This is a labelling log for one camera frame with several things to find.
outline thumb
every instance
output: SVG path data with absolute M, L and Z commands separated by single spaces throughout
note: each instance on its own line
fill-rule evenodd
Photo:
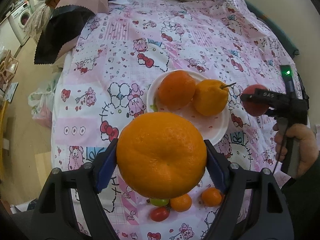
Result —
M 311 129 L 309 129 L 306 125 L 301 123 L 295 123 L 287 130 L 285 135 L 289 138 L 296 137 L 299 140 L 315 138 L 314 132 Z

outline person's arm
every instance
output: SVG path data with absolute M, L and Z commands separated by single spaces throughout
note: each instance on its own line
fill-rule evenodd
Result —
M 300 139 L 301 160 L 298 168 L 298 175 L 290 179 L 281 191 L 286 197 L 289 212 L 292 219 L 295 239 L 302 239 L 307 233 L 313 219 L 320 211 L 320 158 L 316 144 L 316 138 L 308 127 L 302 124 L 295 124 L 287 130 L 287 137 Z M 283 136 L 277 133 L 276 158 L 282 161 L 287 153 L 280 147 Z

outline pear stem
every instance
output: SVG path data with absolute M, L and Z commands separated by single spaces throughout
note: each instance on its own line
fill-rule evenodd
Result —
M 224 88 L 227 88 L 227 87 L 232 87 L 232 86 L 234 86 L 236 83 L 237 83 L 237 82 L 234 82 L 234 83 L 232 83 L 232 84 L 230 84 L 230 85 L 221 86 L 220 89 L 224 89 Z

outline human hand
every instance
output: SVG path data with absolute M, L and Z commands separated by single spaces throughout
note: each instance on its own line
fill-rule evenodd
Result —
M 283 135 L 279 132 L 279 128 L 277 124 L 274 125 L 273 130 L 278 131 L 274 139 L 274 141 L 277 143 L 276 160 L 282 162 L 288 150 L 284 145 L 280 152 Z M 296 123 L 290 128 L 288 128 L 286 132 L 286 136 L 289 138 L 296 137 L 297 139 L 300 140 L 299 153 L 300 153 L 301 159 L 298 166 L 298 173 L 296 177 L 296 178 L 299 178 L 307 172 L 307 170 L 313 165 L 313 163 L 315 163 L 315 161 L 318 158 L 319 149 L 316 142 L 316 136 L 311 129 L 309 129 L 306 125 L 303 125 L 300 123 Z

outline hello kitty print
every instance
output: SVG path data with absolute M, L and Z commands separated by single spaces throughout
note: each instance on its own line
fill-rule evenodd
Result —
M 301 97 L 294 63 L 270 29 L 252 16 L 243 0 L 128 1 L 110 3 L 110 14 L 88 20 L 71 64 L 63 68 L 52 117 L 52 165 L 72 171 L 92 162 L 131 120 L 145 114 L 153 80 L 164 72 L 185 69 L 236 82 L 229 89 L 229 126 L 215 145 L 217 152 L 248 170 L 273 170 L 274 120 L 249 116 L 240 101 L 252 84 L 284 92 L 282 64 L 292 66 Z M 277 174 L 281 184 L 288 179 Z M 153 206 L 128 187 L 118 169 L 99 198 L 120 239 L 196 240 L 205 236 L 219 211 L 199 199 L 209 187 L 214 185 L 206 171 L 189 192 L 192 207 L 172 212 L 165 223 L 150 220 Z M 72 197 L 81 232 L 90 234 L 76 191 Z M 239 220 L 246 215 L 249 199 L 244 198 Z

